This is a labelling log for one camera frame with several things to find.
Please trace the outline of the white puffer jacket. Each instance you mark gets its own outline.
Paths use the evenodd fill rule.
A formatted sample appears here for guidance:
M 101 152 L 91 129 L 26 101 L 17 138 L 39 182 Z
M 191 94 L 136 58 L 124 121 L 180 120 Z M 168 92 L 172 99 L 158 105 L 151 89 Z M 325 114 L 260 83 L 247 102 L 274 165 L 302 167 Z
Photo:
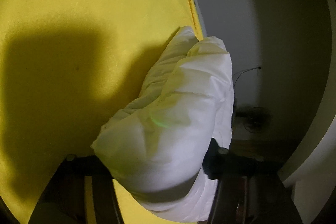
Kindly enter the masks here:
M 204 221 L 217 182 L 202 169 L 210 141 L 229 147 L 232 63 L 221 39 L 182 27 L 148 71 L 139 97 L 92 143 L 111 175 L 146 210 L 174 222 Z

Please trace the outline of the yellow table mat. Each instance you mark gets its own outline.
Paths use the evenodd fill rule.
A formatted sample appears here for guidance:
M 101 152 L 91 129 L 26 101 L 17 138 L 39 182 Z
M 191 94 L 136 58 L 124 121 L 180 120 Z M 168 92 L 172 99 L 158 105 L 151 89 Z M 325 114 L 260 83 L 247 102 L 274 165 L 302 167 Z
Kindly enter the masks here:
M 192 0 L 1 0 L 1 197 L 19 223 L 181 26 L 202 34 Z

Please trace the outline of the black standing fan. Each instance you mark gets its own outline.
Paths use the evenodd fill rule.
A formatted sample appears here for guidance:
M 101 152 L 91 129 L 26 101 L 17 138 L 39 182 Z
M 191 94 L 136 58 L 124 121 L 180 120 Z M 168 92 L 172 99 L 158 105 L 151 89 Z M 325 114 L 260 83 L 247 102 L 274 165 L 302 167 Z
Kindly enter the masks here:
M 252 134 L 262 134 L 268 130 L 272 121 L 271 113 L 264 107 L 239 109 L 235 113 L 236 124 L 242 125 Z

